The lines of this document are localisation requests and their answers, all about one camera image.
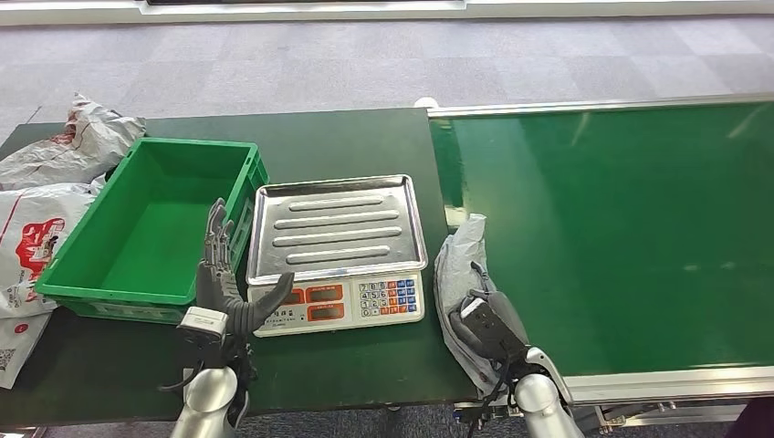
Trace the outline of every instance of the cable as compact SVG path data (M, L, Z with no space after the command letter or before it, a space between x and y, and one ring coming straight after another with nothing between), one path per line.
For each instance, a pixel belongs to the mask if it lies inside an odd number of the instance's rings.
M193 372L191 373L191 375L183 379L183 381L180 381L170 386L159 385L157 389L162 392L170 392L170 391L177 391L181 388L184 388L185 385L187 385L188 383L191 383L191 381L194 380L194 377L196 377L196 374L199 374L199 372L201 372L203 368L204 368L204 361L199 360L198 362L196 362L196 368L193 369Z
M484 398L484 402L481 404L481 407L479 408L478 418L476 418L474 421L470 423L470 427L467 429L467 438L471 438L473 436L473 431L476 429L476 425L478 424L478 421L481 420L481 418L484 416L484 412L486 412L486 408L489 407L489 403L493 402L497 395L500 392L500 387L503 386L503 383L505 383L507 376L510 371L510 358L507 358L506 365L503 365L500 368L500 379L497 381L497 384L495 385L495 389L492 390L492 392L489 393Z

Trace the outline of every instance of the dark green table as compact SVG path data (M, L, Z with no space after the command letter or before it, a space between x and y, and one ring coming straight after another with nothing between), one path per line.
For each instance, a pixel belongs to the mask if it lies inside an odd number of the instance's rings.
M448 222L488 217L577 401L774 393L772 102L431 110Z
M21 125L0 153L59 129L59 124ZM149 120L148 134L253 141L273 183L409 174L430 260L446 236L424 110ZM423 279L425 300L432 303L429 269ZM475 397L440 339L434 312L413 324L253 339L260 377L250 388L251 411ZM0 391L0 425L176 417L180 402L155 387L180 379L179 343L173 326L76 318L58 309L14 389Z
M277 183L410 174L431 260L466 214L488 216L492 276L577 402L660 402L774 393L771 102L166 119L149 134L255 141ZM57 129L20 126L0 158ZM171 418L179 402L153 388L177 380L176 345L170 327L60 309L0 392L0 424ZM253 412L475 396L433 312L253 347Z

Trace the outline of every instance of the gray fabric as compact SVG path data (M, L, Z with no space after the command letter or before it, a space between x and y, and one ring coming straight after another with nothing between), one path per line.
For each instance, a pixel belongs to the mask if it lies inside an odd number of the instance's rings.
M0 28L0 140L64 121L72 91L144 117L774 91L774 17ZM449 407L269 415L244 436L462 436ZM610 436L720 437L725 425ZM169 424L54 428L164 436ZM477 436L524 436L518 420Z

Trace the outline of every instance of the plastic bag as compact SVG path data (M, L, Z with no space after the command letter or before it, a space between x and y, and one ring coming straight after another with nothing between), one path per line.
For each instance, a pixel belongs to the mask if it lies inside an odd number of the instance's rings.
M35 281L97 191L91 184L63 183L0 192L0 318L38 315L57 306L35 293Z
M478 356L454 332L449 311L457 308L470 289L480 287L480 279L470 268L470 262L486 266L484 228L486 216L470 214L457 232L446 237L435 259L435 307L444 334L444 343L467 377L482 393L495 388L497 373L489 360Z
M50 313L0 319L0 388L10 390L46 328Z
M145 134L145 119L123 117L76 94L65 131L0 162L0 190L90 183L116 166Z

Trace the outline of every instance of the robotic arm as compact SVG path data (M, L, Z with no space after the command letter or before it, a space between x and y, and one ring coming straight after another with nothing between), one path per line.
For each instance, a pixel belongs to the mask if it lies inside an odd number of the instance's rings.
M283 274L273 290L246 303L238 294L228 240L234 224L223 225L222 199L210 209L204 257L196 272L196 305L177 327L196 357L193 371L161 391L183 392L184 406L172 438L232 438L249 405L247 387L256 377L247 337L259 329L290 294L293 274ZM549 356L529 345L516 310L495 289L481 265L471 264L482 288L471 290L449 314L455 334L472 351L488 359L499 375L485 397L468 436L500 392L518 407L533 438L583 438L567 411L572 398Z
M567 406L572 396L549 356L528 344L516 310L505 294L495 290L484 268L472 263L482 289L468 293L459 309L449 314L452 330L476 354L490 360L500 380L479 408L483 414L507 389L507 404L518 407L533 438L583 438ZM471 436L478 423L471 423Z
M196 271L196 306L188 308L178 330L190 355L196 357L191 374L161 391L183 391L183 410L172 438L231 438L247 412L247 387L256 370L250 362L247 336L288 297L293 274L283 274L273 290L246 303L236 290L228 240L234 224L223 225L225 203L210 209L204 238L204 257Z

